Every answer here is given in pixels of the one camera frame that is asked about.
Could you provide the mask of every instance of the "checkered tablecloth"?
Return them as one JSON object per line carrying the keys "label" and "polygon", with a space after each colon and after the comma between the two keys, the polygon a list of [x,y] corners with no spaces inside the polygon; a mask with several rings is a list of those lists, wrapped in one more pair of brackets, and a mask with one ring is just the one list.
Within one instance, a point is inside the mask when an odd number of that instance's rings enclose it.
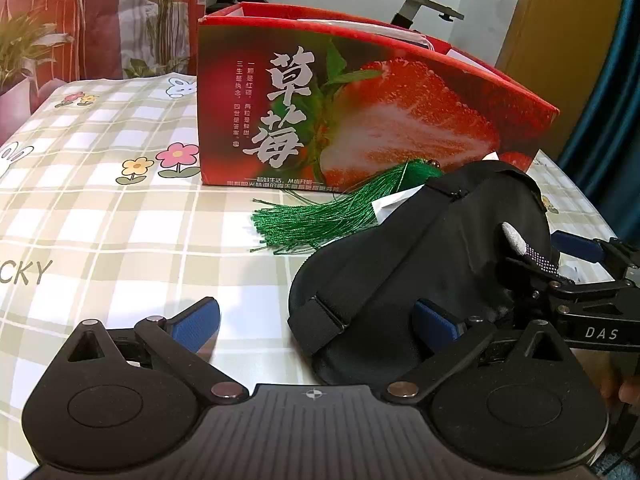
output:
{"label": "checkered tablecloth", "polygon": [[[198,143],[194,78],[172,76],[183,84],[170,76],[69,84],[0,148],[0,480],[34,467],[20,414],[82,319],[130,327],[213,296],[222,311],[215,366],[250,390],[316,382],[286,323],[306,256],[250,252],[259,242],[252,199],[292,199],[201,185],[189,156]],[[177,151],[180,166],[168,166]],[[530,174],[557,211],[548,214],[553,228],[612,235],[548,157],[540,153]],[[597,266],[582,270],[608,279]]]}

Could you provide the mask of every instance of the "wooden door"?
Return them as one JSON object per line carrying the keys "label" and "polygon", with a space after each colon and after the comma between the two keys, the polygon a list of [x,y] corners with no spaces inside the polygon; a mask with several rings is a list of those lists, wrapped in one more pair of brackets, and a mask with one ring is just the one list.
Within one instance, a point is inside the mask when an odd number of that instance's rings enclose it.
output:
{"label": "wooden door", "polygon": [[518,0],[496,67],[560,108],[553,158],[580,118],[609,50],[622,0]]}

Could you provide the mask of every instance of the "green tassel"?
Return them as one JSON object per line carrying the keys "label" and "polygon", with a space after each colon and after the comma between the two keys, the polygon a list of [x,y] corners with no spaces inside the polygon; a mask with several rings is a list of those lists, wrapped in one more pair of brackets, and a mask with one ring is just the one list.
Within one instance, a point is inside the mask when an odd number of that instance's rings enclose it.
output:
{"label": "green tassel", "polygon": [[390,194],[424,184],[442,172],[434,161],[416,159],[377,174],[357,189],[326,203],[308,200],[287,190],[305,205],[281,205],[264,200],[254,202],[272,206],[252,215],[264,248],[275,254],[317,249],[336,238],[353,234],[376,224],[371,202]]}

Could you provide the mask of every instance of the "human hand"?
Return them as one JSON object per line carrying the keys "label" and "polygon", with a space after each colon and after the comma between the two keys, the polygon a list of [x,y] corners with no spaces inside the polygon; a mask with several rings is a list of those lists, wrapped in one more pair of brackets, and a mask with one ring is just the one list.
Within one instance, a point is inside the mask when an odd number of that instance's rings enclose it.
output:
{"label": "human hand", "polygon": [[638,404],[640,402],[640,376],[625,379],[618,391],[618,397],[627,404]]}
{"label": "human hand", "polygon": [[600,395],[604,399],[614,397],[618,392],[620,381],[611,363],[610,353],[578,348],[574,348],[572,351],[591,382],[600,391]]}

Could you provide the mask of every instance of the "flower print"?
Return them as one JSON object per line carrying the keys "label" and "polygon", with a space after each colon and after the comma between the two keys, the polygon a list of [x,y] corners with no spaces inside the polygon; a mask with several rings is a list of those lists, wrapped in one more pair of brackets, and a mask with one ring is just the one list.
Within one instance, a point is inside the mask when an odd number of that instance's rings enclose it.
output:
{"label": "flower print", "polygon": [[550,213],[554,213],[554,214],[558,214],[559,211],[558,209],[556,209],[554,207],[554,205],[551,203],[551,200],[549,200],[546,196],[542,195],[542,203],[544,204],[544,206],[546,207],[546,210],[549,211]]}
{"label": "flower print", "polygon": [[183,144],[181,142],[174,142],[167,147],[164,152],[160,152],[156,155],[156,159],[160,160],[160,166],[162,168],[172,168],[175,166],[175,170],[162,170],[158,172],[158,175],[165,178],[193,176],[200,173],[198,166],[191,168],[184,168],[180,170],[180,165],[190,166],[195,164],[197,159],[195,155],[198,153],[198,147],[195,144]]}
{"label": "flower print", "polygon": [[60,108],[61,106],[67,106],[78,98],[84,97],[84,92],[76,92],[75,94],[65,95],[62,102],[59,102],[54,108]]}
{"label": "flower print", "polygon": [[187,144],[174,142],[164,152],[156,155],[157,160],[162,160],[160,166],[163,168],[172,168],[177,164],[190,166],[196,163],[195,155],[198,153],[198,147],[195,144]]}
{"label": "flower print", "polygon": [[145,173],[148,168],[153,166],[154,162],[146,158],[146,156],[139,156],[136,160],[125,160],[122,163],[122,174],[116,179],[118,184],[128,186],[129,184],[137,184],[146,179]]}
{"label": "flower print", "polygon": [[82,96],[80,98],[80,101],[78,102],[78,106],[88,106],[90,104],[95,103],[95,100],[98,98],[98,96],[95,95],[85,95]]}
{"label": "flower print", "polygon": [[154,162],[146,158],[146,156],[139,156],[136,160],[125,160],[122,163],[122,167],[124,168],[124,170],[122,170],[122,174],[144,175],[146,170],[153,166],[153,164]]}

